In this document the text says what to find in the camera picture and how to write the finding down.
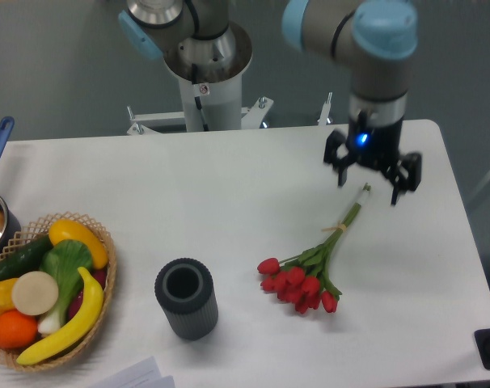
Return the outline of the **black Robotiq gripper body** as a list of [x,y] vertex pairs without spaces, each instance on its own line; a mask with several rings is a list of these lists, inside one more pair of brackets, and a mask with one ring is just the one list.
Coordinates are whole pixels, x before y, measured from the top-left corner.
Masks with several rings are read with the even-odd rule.
[[387,171],[399,160],[399,140],[403,120],[383,127],[362,128],[353,119],[348,123],[346,148],[353,162],[375,171]]

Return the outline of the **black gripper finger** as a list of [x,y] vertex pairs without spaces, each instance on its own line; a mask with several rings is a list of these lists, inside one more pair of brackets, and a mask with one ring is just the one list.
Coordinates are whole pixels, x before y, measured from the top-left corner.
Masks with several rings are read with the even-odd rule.
[[354,157],[346,150],[344,156],[339,156],[339,148],[346,146],[346,136],[335,129],[328,136],[325,144],[323,162],[331,165],[338,176],[338,186],[343,187],[347,181],[347,170],[355,163]]
[[387,170],[386,178],[391,183],[391,205],[396,206],[399,196],[414,192],[420,185],[422,176],[422,154],[412,152],[401,154]]

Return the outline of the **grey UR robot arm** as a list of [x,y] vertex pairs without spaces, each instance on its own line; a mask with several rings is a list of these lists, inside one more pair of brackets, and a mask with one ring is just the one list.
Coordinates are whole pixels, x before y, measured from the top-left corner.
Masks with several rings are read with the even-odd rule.
[[[243,129],[242,76],[251,40],[229,17],[226,1],[129,1],[120,27],[149,59],[163,59],[177,78],[190,132]],[[349,68],[348,131],[328,137],[323,160],[347,179],[353,165],[379,171],[392,196],[415,191],[422,157],[403,154],[417,13],[409,1],[291,1],[281,21],[285,41]]]

